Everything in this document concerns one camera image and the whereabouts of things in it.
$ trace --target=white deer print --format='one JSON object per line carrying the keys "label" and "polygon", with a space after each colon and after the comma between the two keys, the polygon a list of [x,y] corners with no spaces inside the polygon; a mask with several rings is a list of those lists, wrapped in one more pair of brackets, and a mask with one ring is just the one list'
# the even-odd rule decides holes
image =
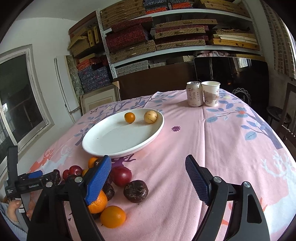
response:
{"label": "white deer print", "polygon": [[71,156],[71,150],[72,148],[68,146],[63,146],[61,149],[61,157],[58,161],[47,161],[40,170],[43,171],[43,173],[49,173],[52,172],[54,169],[57,169],[59,165],[63,165],[66,161],[66,159]]}
{"label": "white deer print", "polygon": [[296,213],[296,172],[292,170],[291,160],[286,154],[284,154],[286,161],[283,161],[282,157],[276,151],[274,152],[274,165],[279,169],[280,173],[277,174],[271,171],[266,165],[266,159],[261,159],[263,162],[261,166],[272,176],[281,177],[283,180],[286,180],[289,194],[280,199],[277,203],[268,205],[264,211],[270,234],[287,228]]}

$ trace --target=sleeve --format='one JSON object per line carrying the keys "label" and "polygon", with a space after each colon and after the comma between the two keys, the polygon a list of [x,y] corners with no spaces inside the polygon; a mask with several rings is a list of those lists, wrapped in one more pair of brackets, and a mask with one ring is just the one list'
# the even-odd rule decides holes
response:
{"label": "sleeve", "polygon": [[19,228],[19,223],[18,222],[13,222],[11,221],[8,216],[7,216],[7,208],[8,204],[0,202],[0,213],[7,222],[9,228],[13,231],[15,236],[20,240],[20,241],[26,241],[27,240],[27,233],[23,231],[21,228]]}

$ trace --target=tablecloth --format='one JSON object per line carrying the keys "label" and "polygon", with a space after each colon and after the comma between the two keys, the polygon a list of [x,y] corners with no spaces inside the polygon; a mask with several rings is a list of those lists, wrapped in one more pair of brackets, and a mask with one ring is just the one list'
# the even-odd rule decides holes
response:
{"label": "tablecloth", "polygon": [[[199,200],[185,170],[188,154],[228,183],[249,181],[264,211],[271,241],[277,240],[296,213],[295,161],[271,127],[247,104],[222,89],[218,102],[215,107],[190,107],[186,91],[170,91],[102,105],[82,116],[30,172],[59,169],[62,173],[72,165],[87,168],[91,156],[81,142],[93,125],[119,111],[155,109],[165,117],[155,140],[134,154],[112,159],[112,166],[129,168],[133,180],[144,180],[149,194],[138,205],[113,185],[115,196],[108,206],[121,207],[127,219],[116,229],[101,226],[97,220],[105,240],[192,240],[207,206]],[[36,193],[31,195],[31,207],[37,198]],[[216,240],[223,240],[231,205],[227,204]],[[80,240],[69,203],[65,211],[73,239]]]}

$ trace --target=oval plate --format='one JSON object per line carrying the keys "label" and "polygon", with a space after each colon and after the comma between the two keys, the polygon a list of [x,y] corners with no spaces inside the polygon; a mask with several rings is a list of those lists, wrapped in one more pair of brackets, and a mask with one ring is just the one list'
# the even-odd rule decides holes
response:
{"label": "oval plate", "polygon": [[[165,119],[157,110],[157,120],[152,124],[144,121],[144,114],[152,109],[132,109],[109,116],[94,125],[82,140],[83,149],[94,155],[111,158],[127,156],[148,145],[161,131]],[[124,115],[132,112],[136,120],[129,124]]]}

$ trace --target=cup rim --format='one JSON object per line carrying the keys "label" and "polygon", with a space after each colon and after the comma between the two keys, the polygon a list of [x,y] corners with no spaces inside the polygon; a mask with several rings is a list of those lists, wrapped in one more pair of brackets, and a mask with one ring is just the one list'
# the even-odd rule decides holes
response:
{"label": "cup rim", "polygon": [[190,82],[187,82],[188,85],[195,85],[195,84],[200,84],[199,81],[190,81]]}
{"label": "cup rim", "polygon": [[206,86],[219,86],[220,85],[220,83],[217,81],[204,81],[201,84],[206,85]]}

